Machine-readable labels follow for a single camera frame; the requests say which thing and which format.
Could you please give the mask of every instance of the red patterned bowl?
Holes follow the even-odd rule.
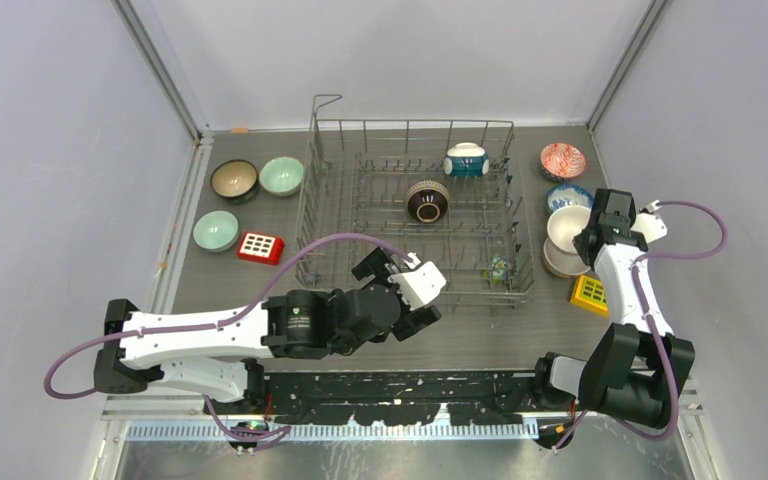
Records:
[[[554,182],[566,182],[587,168],[584,155],[568,143],[550,143],[540,152],[543,174]]]

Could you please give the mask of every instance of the blue and white plate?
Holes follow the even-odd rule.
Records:
[[[593,195],[584,188],[571,183],[553,187],[546,195],[546,206],[549,208],[549,213],[570,205],[593,208]]]

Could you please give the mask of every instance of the cable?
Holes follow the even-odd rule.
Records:
[[[182,325],[177,327],[145,328],[142,330],[142,334],[157,335],[157,334],[163,334],[163,333],[200,332],[204,330],[212,330],[217,327],[218,328],[226,327],[236,322],[237,320],[240,320],[241,318],[245,317],[246,315],[249,314],[249,312],[254,310],[254,307],[257,306],[257,304],[260,303],[260,301],[266,297],[266,295],[269,293],[269,290],[271,290],[272,287],[275,286],[276,283],[278,283],[278,280],[281,278],[281,276],[287,273],[287,271],[293,265],[301,261],[305,255],[307,255],[308,253],[318,248],[328,245],[329,243],[345,241],[345,240],[356,240],[356,241],[372,243],[378,247],[381,247],[385,251],[398,255],[403,260],[407,260],[407,261],[411,260],[411,258],[408,257],[407,253],[375,237],[370,237],[369,235],[363,235],[361,233],[335,233],[333,235],[328,235],[327,237],[322,237],[319,240],[311,242],[310,245],[296,252],[295,255],[290,257],[289,260],[287,260],[280,267],[278,267],[278,271],[275,272],[275,275],[273,275],[272,278],[268,282],[266,282],[266,285],[257,294],[255,299],[251,303],[246,305],[246,307],[240,313],[230,318],[226,318],[225,320],[222,320],[216,324],[202,323],[197,325]],[[77,347],[69,350],[68,352],[64,353],[63,355],[58,357],[57,360],[54,361],[54,363],[51,365],[51,367],[49,367],[48,371],[45,374],[45,378],[43,379],[43,389],[45,390],[45,393],[47,393],[50,397],[56,398],[59,400],[73,400],[76,398],[86,397],[87,395],[91,395],[95,393],[96,390],[94,388],[89,388],[87,390],[83,390],[81,392],[75,392],[75,393],[58,392],[51,385],[52,380],[54,379],[54,374],[57,372],[57,369],[59,369],[64,363],[66,363],[67,360],[69,360],[70,358],[74,357],[78,353],[88,348],[94,347],[96,345],[99,345],[105,342],[112,342],[114,340],[121,340],[123,338],[136,337],[139,334],[140,332],[138,330],[128,330],[124,332],[111,333],[109,335],[104,335],[102,337],[98,337],[93,340],[86,341],[78,345]]]
[[[714,212],[710,208],[695,202],[687,202],[683,200],[665,200],[665,201],[658,201],[656,203],[658,207],[679,205],[679,206],[694,208],[696,210],[701,210],[707,213],[711,218],[714,219],[715,222],[717,222],[717,225],[720,227],[720,233],[722,236],[720,238],[720,243],[718,243],[716,247],[706,252],[700,252],[700,253],[647,252],[637,257],[634,260],[634,263],[632,263],[631,278],[634,283],[634,290],[637,293],[637,298],[640,301],[640,306],[643,308],[644,312],[649,312],[650,306],[649,306],[649,298],[646,296],[646,292],[643,290],[643,281],[640,279],[640,263],[641,262],[648,260],[650,258],[669,258],[673,260],[699,260],[699,259],[707,258],[720,253],[720,251],[723,248],[725,248],[726,242],[728,242],[728,228],[726,228],[725,222],[723,221],[722,217],[720,217],[716,212]],[[667,426],[664,428],[664,430],[658,433],[645,432],[623,419],[616,419],[616,420],[621,425],[628,428],[629,430],[636,433],[637,435],[640,435],[643,438],[646,438],[649,440],[655,440],[655,441],[662,441],[672,436],[672,434],[675,433],[676,428],[678,428],[678,409],[679,409],[678,386],[676,386],[675,374],[673,373],[673,368],[672,368],[672,364],[670,363],[670,357],[667,354],[667,349],[664,346],[664,340],[661,338],[661,334],[658,332],[658,326],[655,325],[655,318],[649,313],[646,313],[644,315],[644,318],[646,319],[646,325],[649,327],[649,332],[652,334],[652,338],[655,340],[655,349],[658,351],[658,357],[661,360],[661,365],[663,365],[664,367],[664,377],[667,382],[667,390],[669,391],[669,395],[670,395],[670,419],[667,423]],[[584,413],[586,413],[586,411],[582,411],[582,415],[581,415],[582,417],[584,417]],[[572,431],[574,430],[577,423],[578,423],[578,420],[576,420],[576,422],[566,431],[566,433],[564,433],[564,436],[562,436],[561,439],[558,441],[558,443],[556,443],[552,447],[552,450],[557,451],[557,448],[560,445],[564,444],[567,438],[572,434]]]

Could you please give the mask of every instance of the dish rack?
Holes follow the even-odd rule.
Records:
[[[341,98],[313,100],[296,247],[333,233],[364,233],[433,261],[448,281],[436,304],[522,303],[534,284],[534,262],[516,188],[522,182],[514,181],[508,157],[513,122],[319,117]],[[487,151],[489,173],[447,176],[446,151],[467,141]],[[433,224],[420,224],[405,210],[408,188],[421,180],[449,190],[448,213]],[[371,249],[357,242],[328,245],[298,263],[296,279],[307,289],[352,288],[351,270]]]

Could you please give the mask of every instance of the white wall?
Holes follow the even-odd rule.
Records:
[[[108,0],[0,1],[0,479],[86,478],[103,397],[43,375],[145,305],[191,148]]]
[[[731,478],[768,478],[768,0],[676,1],[597,130],[613,187],[721,212],[731,244],[657,262],[659,303],[694,342],[697,378]],[[659,249],[700,250],[715,228],[665,211]]]
[[[344,94],[329,112],[356,118],[583,123],[648,1],[135,4],[194,115],[219,130],[307,127],[316,93]]]

